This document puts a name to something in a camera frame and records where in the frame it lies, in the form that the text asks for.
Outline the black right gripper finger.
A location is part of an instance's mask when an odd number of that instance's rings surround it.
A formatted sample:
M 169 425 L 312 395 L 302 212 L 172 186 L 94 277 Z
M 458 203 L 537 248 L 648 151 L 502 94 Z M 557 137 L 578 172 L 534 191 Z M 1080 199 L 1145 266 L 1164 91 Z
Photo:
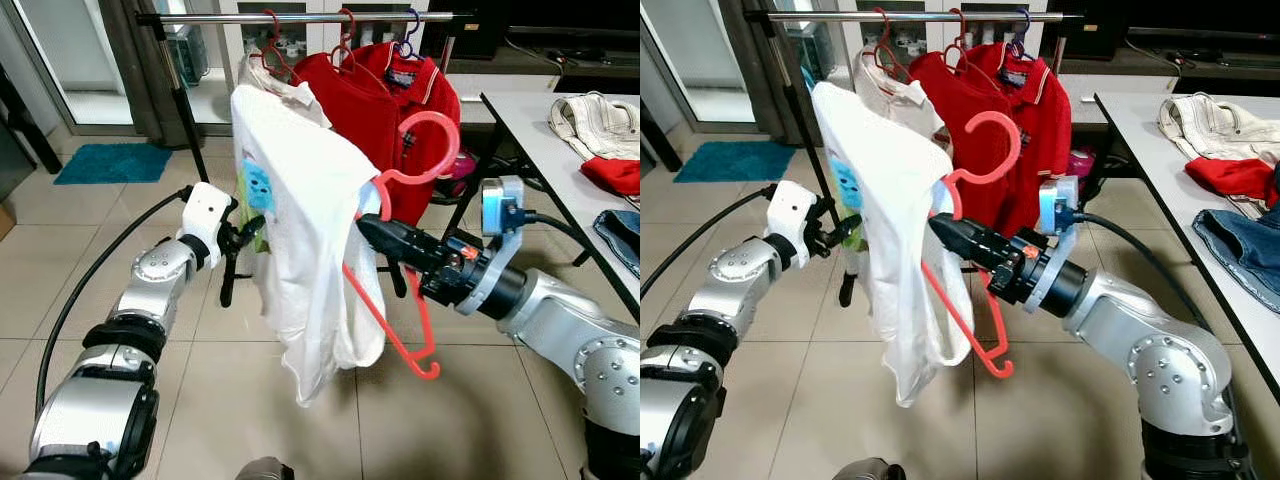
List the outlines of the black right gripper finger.
M 945 241 L 943 246 L 963 260 L 975 264 L 987 271 L 1001 266 L 1000 241 Z
M 398 220 L 381 220 L 379 214 L 356 218 L 360 234 L 379 253 L 388 257 L 431 257 L 439 253 L 440 241 Z
M 1009 241 L 998 232 L 968 218 L 940 212 L 928 219 L 928 227 L 942 246 L 961 257 L 989 257 L 1004 255 Z
M 430 273 L 433 270 L 431 241 L 379 241 L 372 243 L 372 248 L 389 260 L 411 268 L 416 273 Z

